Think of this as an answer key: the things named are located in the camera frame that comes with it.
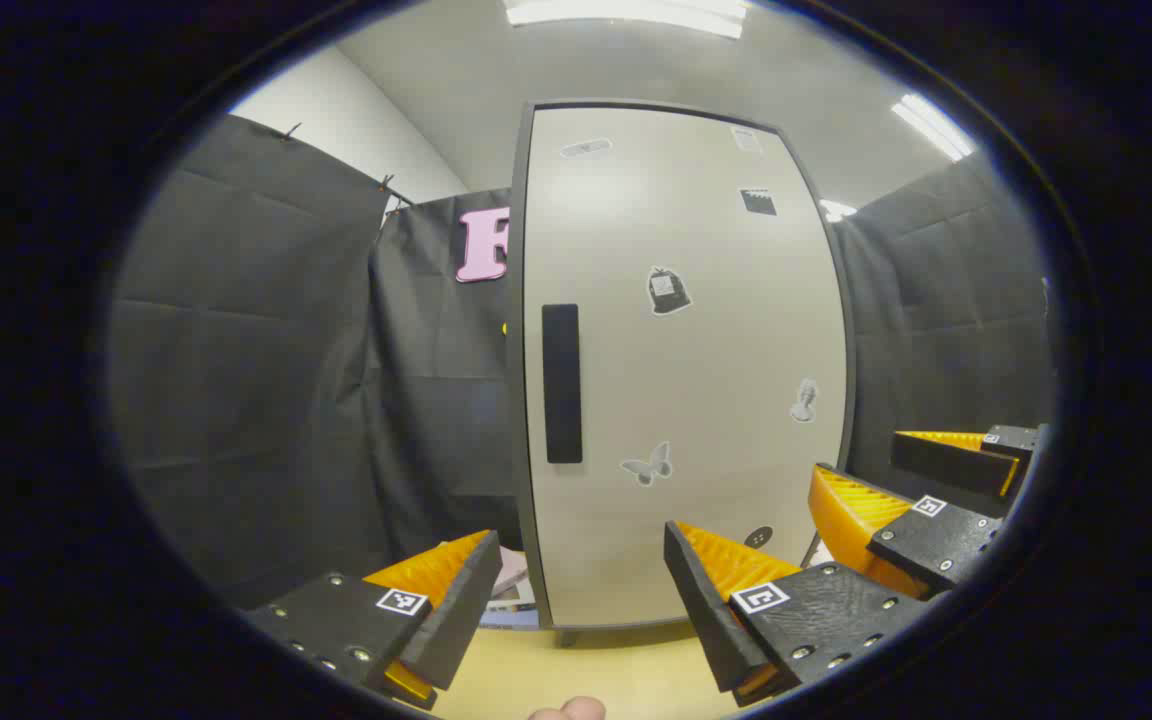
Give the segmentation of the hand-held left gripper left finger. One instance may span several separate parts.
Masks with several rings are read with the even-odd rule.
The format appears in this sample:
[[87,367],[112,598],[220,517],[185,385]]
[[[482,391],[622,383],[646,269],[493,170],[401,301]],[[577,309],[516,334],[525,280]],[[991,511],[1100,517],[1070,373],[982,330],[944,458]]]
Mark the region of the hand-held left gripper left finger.
[[326,573],[247,620],[353,688],[430,710],[450,688],[500,569],[499,536],[480,530],[365,577]]

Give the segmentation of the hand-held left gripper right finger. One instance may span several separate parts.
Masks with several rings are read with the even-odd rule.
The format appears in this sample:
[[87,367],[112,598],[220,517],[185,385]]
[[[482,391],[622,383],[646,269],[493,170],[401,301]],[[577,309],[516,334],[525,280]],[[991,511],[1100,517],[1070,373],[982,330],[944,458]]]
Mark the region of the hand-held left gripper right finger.
[[664,562],[719,691],[740,706],[838,676],[929,607],[844,564],[796,568],[679,521],[664,525]]

